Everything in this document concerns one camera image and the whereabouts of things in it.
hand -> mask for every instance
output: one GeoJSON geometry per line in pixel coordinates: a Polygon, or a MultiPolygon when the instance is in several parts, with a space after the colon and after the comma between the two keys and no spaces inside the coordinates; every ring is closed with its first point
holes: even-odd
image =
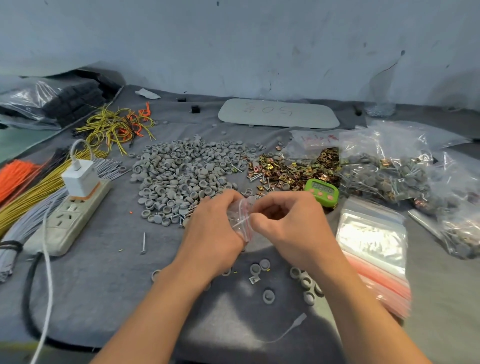
{"type": "Polygon", "coordinates": [[[204,286],[231,268],[245,242],[230,227],[227,208],[242,198],[233,190],[204,198],[190,218],[172,264],[188,267],[204,286]]]}
{"type": "Polygon", "coordinates": [[[253,205],[250,224],[302,270],[313,272],[319,262],[343,258],[322,205],[309,192],[268,193],[253,205]]]}

forearm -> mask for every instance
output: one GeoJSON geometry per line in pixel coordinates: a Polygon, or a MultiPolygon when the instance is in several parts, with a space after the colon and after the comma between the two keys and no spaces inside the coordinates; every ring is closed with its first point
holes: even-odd
{"type": "Polygon", "coordinates": [[[322,283],[352,363],[430,363],[368,291],[343,254],[324,262],[319,259],[312,276],[322,283]]]}
{"type": "Polygon", "coordinates": [[[92,364],[168,363],[181,327],[203,282],[175,263],[156,277],[150,292],[92,364]]]}

gray wall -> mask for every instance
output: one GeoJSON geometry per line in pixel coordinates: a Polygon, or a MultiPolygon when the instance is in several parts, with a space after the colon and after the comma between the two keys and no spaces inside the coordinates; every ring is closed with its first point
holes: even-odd
{"type": "Polygon", "coordinates": [[[365,100],[398,61],[393,101],[480,109],[479,14],[474,0],[7,0],[0,74],[97,62],[172,92],[365,100]]]}

pile of gray rubber caps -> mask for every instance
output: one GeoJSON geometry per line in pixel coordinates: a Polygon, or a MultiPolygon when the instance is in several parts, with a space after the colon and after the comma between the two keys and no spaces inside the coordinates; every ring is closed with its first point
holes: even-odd
{"type": "Polygon", "coordinates": [[[226,176],[246,171],[248,160],[257,158],[255,152],[241,140],[208,143],[197,134],[193,140],[145,146],[143,154],[136,156],[130,178],[132,183],[141,182],[142,217],[163,226],[186,226],[201,198],[237,189],[226,176]]]}

right hand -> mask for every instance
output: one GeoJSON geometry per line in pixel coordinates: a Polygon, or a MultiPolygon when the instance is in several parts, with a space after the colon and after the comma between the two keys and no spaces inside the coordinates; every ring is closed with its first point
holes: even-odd
{"type": "Polygon", "coordinates": [[[309,192],[268,193],[253,205],[250,224],[302,270],[311,272],[319,264],[343,258],[322,205],[309,192]]]}

